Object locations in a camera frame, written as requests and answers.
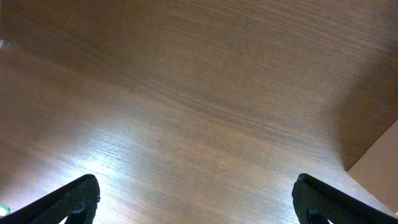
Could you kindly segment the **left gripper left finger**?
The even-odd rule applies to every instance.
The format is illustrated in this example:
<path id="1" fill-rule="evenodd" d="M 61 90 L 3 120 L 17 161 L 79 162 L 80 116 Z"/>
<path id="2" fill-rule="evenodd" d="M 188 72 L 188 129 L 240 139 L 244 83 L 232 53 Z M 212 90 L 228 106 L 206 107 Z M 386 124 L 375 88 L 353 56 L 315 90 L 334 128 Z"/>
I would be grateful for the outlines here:
<path id="1" fill-rule="evenodd" d="M 92 224 L 99 202 L 99 183 L 93 174 L 85 174 L 2 217 L 1 224 Z"/>

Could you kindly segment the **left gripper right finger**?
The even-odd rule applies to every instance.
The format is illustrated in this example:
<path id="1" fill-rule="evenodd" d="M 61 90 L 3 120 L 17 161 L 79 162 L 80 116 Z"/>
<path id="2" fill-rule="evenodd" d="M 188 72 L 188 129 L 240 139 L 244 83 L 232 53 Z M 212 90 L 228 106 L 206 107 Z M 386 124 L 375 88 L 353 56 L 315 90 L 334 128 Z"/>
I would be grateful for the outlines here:
<path id="1" fill-rule="evenodd" d="M 292 199 L 301 224 L 397 224 L 397 218 L 306 173 L 298 175 L 292 190 Z"/>

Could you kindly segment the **brown cardboard box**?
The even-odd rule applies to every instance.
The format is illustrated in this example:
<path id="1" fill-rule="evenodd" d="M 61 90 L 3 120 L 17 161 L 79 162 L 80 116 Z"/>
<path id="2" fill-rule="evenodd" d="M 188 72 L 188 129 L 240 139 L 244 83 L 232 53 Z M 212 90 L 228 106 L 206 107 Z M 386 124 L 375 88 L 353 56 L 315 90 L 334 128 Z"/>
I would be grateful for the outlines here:
<path id="1" fill-rule="evenodd" d="M 397 123 L 380 136 L 348 174 L 397 214 Z"/>

